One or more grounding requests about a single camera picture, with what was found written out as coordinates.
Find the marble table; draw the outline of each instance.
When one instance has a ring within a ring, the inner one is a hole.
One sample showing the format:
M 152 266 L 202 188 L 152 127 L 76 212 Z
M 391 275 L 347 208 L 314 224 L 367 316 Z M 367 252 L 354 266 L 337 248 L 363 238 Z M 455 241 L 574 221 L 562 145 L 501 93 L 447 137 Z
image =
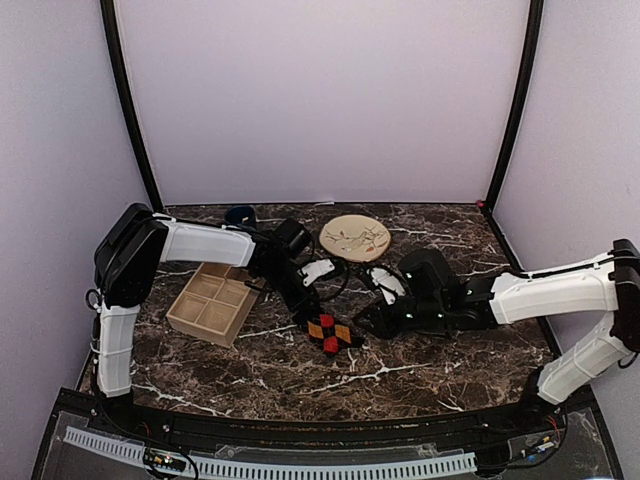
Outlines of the marble table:
M 183 219 L 220 222 L 226 206 L 169 207 Z M 395 266 L 417 247 L 437 247 L 464 278 L 499 272 L 504 254 L 474 205 L 259 205 L 259 228 L 287 217 L 317 234 L 331 218 L 368 215 L 392 233 L 379 260 Z M 274 294 L 262 294 L 231 349 L 171 328 L 167 310 L 197 264 L 160 266 L 134 334 L 133 389 L 140 405 L 244 419 L 362 421 L 477 410 L 515 402 L 527 375 L 552 357 L 535 320 L 455 339 L 418 333 L 327 357 L 293 326 Z M 326 296 L 337 284 L 321 290 Z M 357 279 L 325 304 L 349 319 L 376 299 Z M 87 390 L 83 382 L 82 390 Z

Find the white wall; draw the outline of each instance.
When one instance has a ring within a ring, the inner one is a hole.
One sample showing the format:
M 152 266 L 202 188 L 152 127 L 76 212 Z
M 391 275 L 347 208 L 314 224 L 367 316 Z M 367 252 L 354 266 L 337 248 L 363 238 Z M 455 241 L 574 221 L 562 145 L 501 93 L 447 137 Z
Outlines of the white wall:
M 640 3 L 547 2 L 496 217 L 527 268 L 640 245 Z M 566 349 L 598 320 L 553 323 Z M 626 478 L 640 478 L 640 365 L 594 384 Z
M 484 197 L 527 0 L 117 4 L 165 203 Z
M 11 0 L 0 14 L 0 476 L 29 478 L 93 315 L 93 251 L 146 197 L 100 5 Z

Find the patterned plate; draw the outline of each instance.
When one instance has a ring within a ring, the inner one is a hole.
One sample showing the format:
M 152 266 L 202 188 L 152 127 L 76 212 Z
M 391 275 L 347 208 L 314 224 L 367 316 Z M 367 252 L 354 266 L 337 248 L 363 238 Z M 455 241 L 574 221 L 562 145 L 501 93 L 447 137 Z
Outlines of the patterned plate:
M 350 262 L 371 262 L 389 248 L 391 234 L 379 221 L 363 215 L 344 215 L 327 223 L 320 245 L 332 255 Z

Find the wooden box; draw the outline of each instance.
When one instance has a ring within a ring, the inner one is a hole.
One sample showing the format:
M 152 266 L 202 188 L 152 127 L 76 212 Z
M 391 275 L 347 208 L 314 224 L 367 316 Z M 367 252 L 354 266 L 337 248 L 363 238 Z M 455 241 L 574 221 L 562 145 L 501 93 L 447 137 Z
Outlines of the wooden box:
M 258 298 L 244 284 L 249 278 L 241 269 L 203 263 L 169 309 L 169 323 L 182 333 L 230 347 Z

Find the red object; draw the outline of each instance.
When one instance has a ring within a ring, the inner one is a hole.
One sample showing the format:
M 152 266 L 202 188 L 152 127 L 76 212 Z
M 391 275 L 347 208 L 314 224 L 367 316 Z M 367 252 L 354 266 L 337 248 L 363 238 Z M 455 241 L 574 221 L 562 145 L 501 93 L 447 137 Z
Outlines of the red object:
M 324 340 L 324 351 L 326 353 L 338 353 L 338 339 L 336 337 L 325 338 Z
M 335 325 L 336 321 L 331 315 L 320 315 L 320 326 L 322 328 L 329 328 Z

